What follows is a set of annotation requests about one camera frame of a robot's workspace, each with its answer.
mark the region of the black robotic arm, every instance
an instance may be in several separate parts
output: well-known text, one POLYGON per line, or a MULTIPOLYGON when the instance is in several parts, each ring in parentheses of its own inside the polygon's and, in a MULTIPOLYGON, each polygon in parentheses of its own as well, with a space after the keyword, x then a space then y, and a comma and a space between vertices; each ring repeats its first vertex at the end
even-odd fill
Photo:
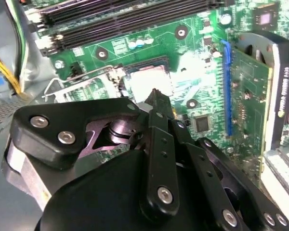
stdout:
POLYGON ((206 138, 194 141, 170 100, 27 106, 16 111, 2 169, 41 209, 40 231, 289 231, 285 215, 206 138), (81 177, 75 163, 130 150, 81 177))

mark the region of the yellow wire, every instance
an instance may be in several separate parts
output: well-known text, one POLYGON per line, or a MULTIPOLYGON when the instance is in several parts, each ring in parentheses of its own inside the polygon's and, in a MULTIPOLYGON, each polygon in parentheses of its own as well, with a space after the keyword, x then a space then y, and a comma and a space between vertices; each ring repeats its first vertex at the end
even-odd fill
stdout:
POLYGON ((8 81, 12 84, 12 86, 14 87, 16 93, 20 94, 21 93, 21 88, 20 88, 20 85, 19 85, 17 79, 15 78, 15 76, 10 72, 10 70, 2 62, 0 62, 0 71, 6 76, 8 81))

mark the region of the mounting hole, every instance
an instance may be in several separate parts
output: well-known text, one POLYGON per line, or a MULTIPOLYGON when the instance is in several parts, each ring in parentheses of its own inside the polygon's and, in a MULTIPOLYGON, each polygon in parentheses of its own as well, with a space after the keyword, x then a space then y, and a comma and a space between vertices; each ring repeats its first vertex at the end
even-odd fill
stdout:
POLYGON ((163 156, 164 158, 167 158, 167 157, 168 157, 167 152, 165 152, 165 151, 162 151, 161 154, 162 154, 162 156, 163 156))
POLYGON ((252 45, 249 45, 246 49, 245 49, 245 54, 251 56, 252 55, 252 45))
POLYGON ((208 175, 209 177, 213 177, 213 174, 212 174, 210 171, 207 171, 207 175, 208 175))
POLYGON ((264 56, 260 50, 256 50, 256 60, 265 64, 264 56))
POLYGON ((197 107, 197 105, 198 105, 198 101, 195 99, 190 99, 186 102, 186 107, 188 109, 194 109, 197 107))
POLYGON ((185 25, 180 25, 175 29, 174 35, 178 40, 183 40, 188 34, 188 28, 185 25))
POLYGON ((138 133, 136 133, 136 134, 134 135, 135 139, 137 139, 137 140, 140 140, 143 136, 144 136, 144 135, 143 135, 143 133, 141 133, 141 132, 138 132, 138 133))
POLYGON ((103 47, 96 48, 95 56, 97 59, 105 61, 108 59, 108 51, 103 47))

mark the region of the capacitor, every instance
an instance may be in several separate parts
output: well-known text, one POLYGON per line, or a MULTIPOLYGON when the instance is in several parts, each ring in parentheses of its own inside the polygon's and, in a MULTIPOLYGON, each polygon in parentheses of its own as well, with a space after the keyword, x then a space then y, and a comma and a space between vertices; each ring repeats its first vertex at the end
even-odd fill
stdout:
POLYGON ((131 50, 134 50, 137 47, 136 43, 134 41, 129 42, 129 48, 131 50))
POLYGON ((154 38, 151 38, 151 37, 146 37, 145 40, 144 40, 145 44, 152 44, 154 42, 154 38))
POLYGON ((213 58, 221 57, 221 53, 215 47, 210 49, 210 54, 212 55, 213 58))
POLYGON ((56 62, 54 62, 54 67, 56 69, 62 69, 64 68, 65 64, 62 60, 57 60, 56 62))
POLYGON ((222 25, 228 25, 231 23, 231 21, 232 21, 232 17, 228 13, 225 13, 225 14, 221 15, 221 17, 220 17, 220 23, 222 25))
POLYGON ((136 41, 137 47, 143 47, 144 44, 145 43, 144 43, 144 40, 142 38, 137 39, 137 41, 136 41))

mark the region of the black plastic bracket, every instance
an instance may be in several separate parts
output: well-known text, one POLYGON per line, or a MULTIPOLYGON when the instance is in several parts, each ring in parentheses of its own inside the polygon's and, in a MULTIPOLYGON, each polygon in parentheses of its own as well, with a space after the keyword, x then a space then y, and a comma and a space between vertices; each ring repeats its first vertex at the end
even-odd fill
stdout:
POLYGON ((161 222, 177 214, 179 189, 174 140, 168 133, 168 119, 156 110, 149 113, 148 130, 136 149, 145 152, 140 207, 153 222, 161 222))
POLYGON ((222 174, 221 185, 224 189, 231 190, 230 197, 235 197, 245 224, 255 231, 263 230, 285 230, 289 226, 282 225, 276 215, 282 215, 287 224, 286 216, 254 185, 247 176, 241 172, 227 156, 210 140, 201 138, 196 142, 201 146, 210 161, 216 165, 222 174))
POLYGON ((213 228, 222 227, 224 230, 229 231, 249 230, 244 223, 241 224, 239 221, 239 217, 221 186, 220 180, 205 151, 195 146, 195 141, 191 138, 188 129, 181 121, 172 120, 171 123, 175 139, 177 140, 177 149, 180 149, 181 153, 186 155, 186 159, 190 161, 192 168, 195 170, 195 178, 200 182, 200 187, 204 191, 205 199, 208 202, 209 209, 207 211, 211 215, 206 216, 209 218, 207 220, 208 225, 213 226, 213 228), (223 216, 225 212, 233 216, 232 225, 225 220, 223 216))
POLYGON ((99 131, 115 120, 133 121, 138 114, 139 108, 125 98, 26 106, 15 112, 10 135, 20 151, 48 166, 67 169, 74 165, 86 146, 89 123, 99 131), (34 116, 46 118, 48 126, 34 127, 30 123, 34 116), (61 143, 58 140, 61 131, 72 132, 75 142, 61 143))

